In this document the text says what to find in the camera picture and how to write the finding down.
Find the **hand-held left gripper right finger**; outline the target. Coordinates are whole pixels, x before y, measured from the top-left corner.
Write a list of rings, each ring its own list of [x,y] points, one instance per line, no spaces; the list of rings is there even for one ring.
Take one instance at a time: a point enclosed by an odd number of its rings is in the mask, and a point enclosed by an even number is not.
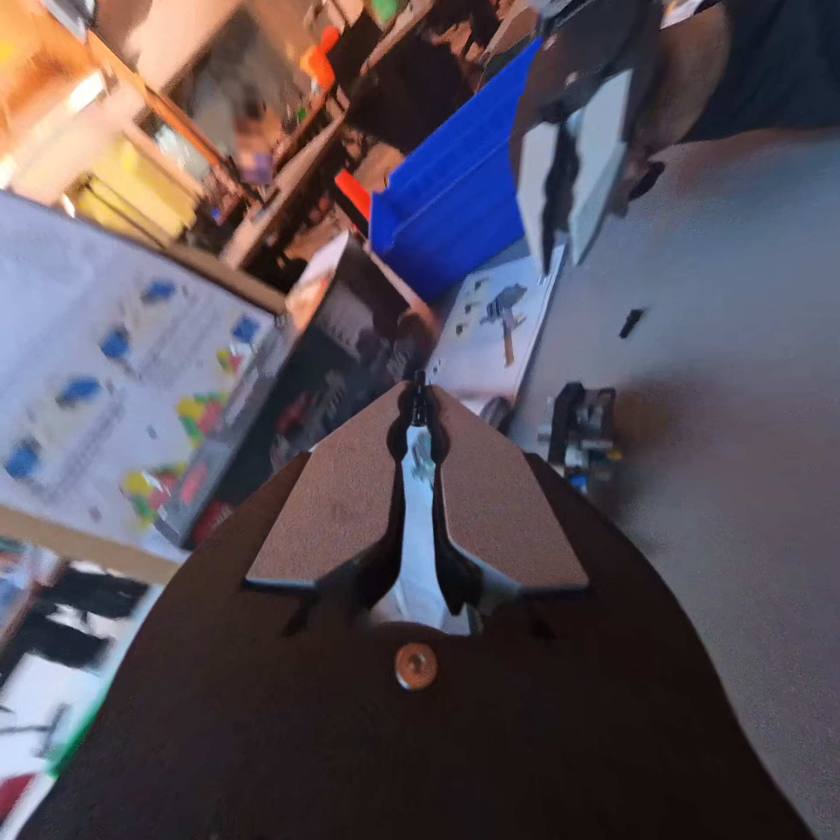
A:
[[[429,429],[435,568],[449,611],[585,592],[589,576],[523,451],[436,385]]]

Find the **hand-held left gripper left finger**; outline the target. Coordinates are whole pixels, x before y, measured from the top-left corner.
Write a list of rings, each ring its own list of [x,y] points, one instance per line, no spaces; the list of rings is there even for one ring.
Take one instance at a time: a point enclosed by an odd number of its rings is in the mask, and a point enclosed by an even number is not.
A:
[[[373,607],[400,570],[406,384],[398,383],[308,454],[245,575],[266,595]]]

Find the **grey black lego assembly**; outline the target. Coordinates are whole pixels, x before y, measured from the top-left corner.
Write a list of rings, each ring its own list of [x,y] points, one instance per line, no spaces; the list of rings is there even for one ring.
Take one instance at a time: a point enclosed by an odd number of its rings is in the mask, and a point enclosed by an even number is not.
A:
[[[616,389],[564,385],[551,402],[538,439],[548,445],[548,465],[583,496],[609,482],[623,459],[614,422]]]

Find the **person's right hand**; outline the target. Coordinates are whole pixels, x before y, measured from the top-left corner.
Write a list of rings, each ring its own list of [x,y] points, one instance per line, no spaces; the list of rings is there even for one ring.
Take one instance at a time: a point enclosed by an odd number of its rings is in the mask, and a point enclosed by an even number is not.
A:
[[[723,77],[730,47],[723,2],[702,2],[699,12],[660,30],[657,75],[634,125],[617,214],[656,183],[665,166],[654,156],[679,144],[695,125]]]

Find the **orange object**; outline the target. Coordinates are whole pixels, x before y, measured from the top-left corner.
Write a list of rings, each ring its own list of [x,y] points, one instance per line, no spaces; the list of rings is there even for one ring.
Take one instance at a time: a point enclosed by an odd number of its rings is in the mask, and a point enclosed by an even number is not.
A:
[[[328,92],[336,81],[328,53],[332,47],[336,46],[340,36],[339,29],[327,25],[322,32],[320,42],[306,49],[299,59],[298,64],[301,71],[320,92]]]
[[[369,235],[371,220],[371,194],[346,169],[334,178],[335,202],[339,204],[363,236]]]

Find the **blue plastic bin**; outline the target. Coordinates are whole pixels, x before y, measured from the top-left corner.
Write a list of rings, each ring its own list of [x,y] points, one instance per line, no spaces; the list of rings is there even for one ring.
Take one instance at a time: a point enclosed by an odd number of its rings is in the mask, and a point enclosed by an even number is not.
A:
[[[528,42],[372,196],[373,253],[426,302],[523,236],[508,143],[541,42]]]

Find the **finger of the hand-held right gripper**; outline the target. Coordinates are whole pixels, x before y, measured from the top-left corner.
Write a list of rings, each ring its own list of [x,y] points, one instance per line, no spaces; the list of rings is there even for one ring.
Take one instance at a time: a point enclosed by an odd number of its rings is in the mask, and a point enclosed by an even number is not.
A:
[[[634,75],[633,69],[626,69],[605,80],[566,123],[573,130],[578,162],[568,213],[570,255],[576,265],[594,242],[624,166]]]
[[[573,205],[573,135],[565,122],[541,122],[521,138],[518,210],[531,257],[550,272],[555,236],[567,234]]]

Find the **lego instruction booklet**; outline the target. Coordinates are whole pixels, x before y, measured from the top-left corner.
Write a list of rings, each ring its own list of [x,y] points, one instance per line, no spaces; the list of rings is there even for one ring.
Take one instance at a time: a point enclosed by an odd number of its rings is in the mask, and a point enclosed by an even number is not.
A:
[[[475,414],[493,400],[515,406],[537,349],[566,246],[554,247],[542,275],[524,239],[463,280],[426,366],[443,388]]]

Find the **black lego box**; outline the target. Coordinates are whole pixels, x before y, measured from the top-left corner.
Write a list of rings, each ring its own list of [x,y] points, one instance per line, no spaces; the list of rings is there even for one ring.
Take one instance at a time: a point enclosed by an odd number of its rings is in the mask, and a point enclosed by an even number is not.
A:
[[[424,367],[434,317],[343,233],[310,258],[154,520],[192,550],[295,457]]]

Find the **white board with brick pictures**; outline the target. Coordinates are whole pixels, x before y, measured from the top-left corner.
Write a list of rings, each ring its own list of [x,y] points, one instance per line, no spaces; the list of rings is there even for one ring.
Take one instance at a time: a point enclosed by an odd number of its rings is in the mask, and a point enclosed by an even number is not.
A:
[[[1,200],[1,531],[167,583],[153,528],[284,296],[10,192]]]

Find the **person's right forearm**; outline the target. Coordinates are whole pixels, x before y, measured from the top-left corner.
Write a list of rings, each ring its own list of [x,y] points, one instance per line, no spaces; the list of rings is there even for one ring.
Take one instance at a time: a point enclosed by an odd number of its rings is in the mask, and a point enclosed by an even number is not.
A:
[[[839,2],[716,2],[728,23],[723,75],[684,142],[839,124]]]

